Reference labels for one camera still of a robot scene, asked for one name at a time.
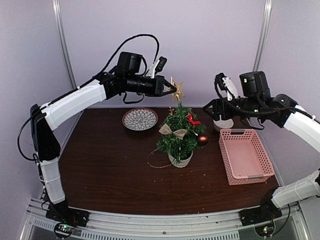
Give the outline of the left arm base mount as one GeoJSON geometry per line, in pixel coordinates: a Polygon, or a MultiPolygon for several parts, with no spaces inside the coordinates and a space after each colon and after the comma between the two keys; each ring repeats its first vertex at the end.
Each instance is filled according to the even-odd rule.
{"type": "Polygon", "coordinates": [[[76,227],[86,227],[90,213],[85,210],[69,208],[67,213],[56,213],[53,209],[49,209],[45,214],[47,219],[56,222],[64,222],[76,227]]]}

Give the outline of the gold star ornament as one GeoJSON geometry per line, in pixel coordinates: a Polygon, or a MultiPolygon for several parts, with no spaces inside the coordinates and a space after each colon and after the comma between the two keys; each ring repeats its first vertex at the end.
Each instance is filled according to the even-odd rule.
{"type": "Polygon", "coordinates": [[[170,77],[170,82],[171,82],[171,85],[176,88],[176,91],[171,94],[172,95],[172,102],[177,101],[178,103],[180,103],[181,98],[185,97],[185,95],[182,91],[182,87],[184,86],[184,82],[176,83],[176,81],[174,80],[174,78],[172,76],[170,77]]]}

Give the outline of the small green christmas tree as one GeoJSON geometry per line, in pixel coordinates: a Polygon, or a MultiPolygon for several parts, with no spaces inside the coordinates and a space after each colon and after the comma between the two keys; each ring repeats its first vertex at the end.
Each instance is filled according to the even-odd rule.
{"type": "Polygon", "coordinates": [[[205,133],[207,130],[207,127],[202,122],[201,125],[193,128],[193,125],[187,121],[188,113],[192,114],[194,120],[200,121],[191,108],[185,107],[179,102],[173,111],[173,116],[168,114],[160,126],[161,128],[164,124],[167,124],[172,131],[187,130],[183,140],[178,139],[173,134],[162,135],[159,132],[161,139],[156,144],[156,149],[166,153],[171,165],[176,168],[184,168],[189,164],[194,150],[202,147],[197,143],[198,134],[205,133]]]}

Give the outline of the red burlap bow ornament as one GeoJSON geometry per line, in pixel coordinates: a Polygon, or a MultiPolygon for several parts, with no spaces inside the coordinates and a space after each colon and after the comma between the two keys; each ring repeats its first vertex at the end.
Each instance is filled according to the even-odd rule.
{"type": "Polygon", "coordinates": [[[175,131],[172,131],[170,126],[168,124],[164,124],[160,129],[159,132],[162,135],[174,135],[176,136],[179,140],[183,140],[184,136],[187,134],[187,130],[186,129],[178,129],[175,131]]]}

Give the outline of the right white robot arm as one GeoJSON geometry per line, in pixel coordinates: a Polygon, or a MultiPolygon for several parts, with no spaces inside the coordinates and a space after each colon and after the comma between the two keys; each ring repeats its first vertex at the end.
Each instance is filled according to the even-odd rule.
{"type": "Polygon", "coordinates": [[[203,92],[201,108],[211,131],[219,134],[225,126],[216,122],[232,120],[230,132],[254,130],[262,153],[273,173],[265,173],[261,163],[251,171],[253,152],[238,149],[238,166],[229,159],[223,165],[229,185],[241,180],[245,186],[275,180],[276,186],[263,191],[256,210],[259,220],[268,220],[276,208],[315,198],[320,194],[320,122],[291,97],[273,95],[262,71],[244,73],[235,80],[224,74],[206,74],[199,82],[203,92]]]}

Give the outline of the small silver bell ornament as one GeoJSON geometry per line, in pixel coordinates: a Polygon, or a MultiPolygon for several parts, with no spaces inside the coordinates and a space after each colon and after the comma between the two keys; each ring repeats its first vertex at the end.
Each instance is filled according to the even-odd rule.
{"type": "Polygon", "coordinates": [[[174,115],[174,109],[173,109],[171,106],[169,106],[169,114],[170,114],[171,116],[174,115]]]}

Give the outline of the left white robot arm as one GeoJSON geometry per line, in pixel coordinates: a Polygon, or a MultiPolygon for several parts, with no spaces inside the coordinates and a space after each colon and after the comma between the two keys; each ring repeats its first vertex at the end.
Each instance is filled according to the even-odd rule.
{"type": "Polygon", "coordinates": [[[159,75],[167,59],[161,56],[146,73],[139,74],[143,59],[141,54],[121,52],[117,65],[110,71],[102,70],[83,85],[55,100],[42,106],[35,104],[31,107],[31,135],[34,148],[48,198],[54,204],[51,211],[61,222],[69,221],[72,211],[61,203],[66,197],[59,171],[61,146],[54,131],[74,115],[116,95],[131,92],[145,97],[162,97],[175,93],[177,88],[164,76],[159,75]]]}

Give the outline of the red bauble ornament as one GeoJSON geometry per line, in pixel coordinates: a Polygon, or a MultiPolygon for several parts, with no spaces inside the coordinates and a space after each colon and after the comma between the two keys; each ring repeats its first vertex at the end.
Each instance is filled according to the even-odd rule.
{"type": "Polygon", "coordinates": [[[199,133],[197,136],[197,143],[199,146],[205,146],[209,142],[209,135],[207,133],[199,133]]]}

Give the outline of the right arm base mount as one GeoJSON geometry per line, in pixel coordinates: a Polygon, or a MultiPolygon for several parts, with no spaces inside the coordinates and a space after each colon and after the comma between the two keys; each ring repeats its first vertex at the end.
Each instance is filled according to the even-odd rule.
{"type": "Polygon", "coordinates": [[[263,222],[280,218],[283,214],[280,209],[268,209],[261,206],[256,208],[243,209],[239,213],[242,226],[256,225],[263,222]]]}

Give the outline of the red ribbon bow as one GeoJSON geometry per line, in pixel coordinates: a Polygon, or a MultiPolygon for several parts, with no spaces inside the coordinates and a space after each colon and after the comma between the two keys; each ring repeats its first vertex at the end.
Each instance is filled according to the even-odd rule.
{"type": "Polygon", "coordinates": [[[193,115],[191,113],[188,113],[187,119],[190,124],[192,124],[193,128],[195,129],[196,126],[200,126],[202,123],[199,120],[194,120],[193,115]]]}

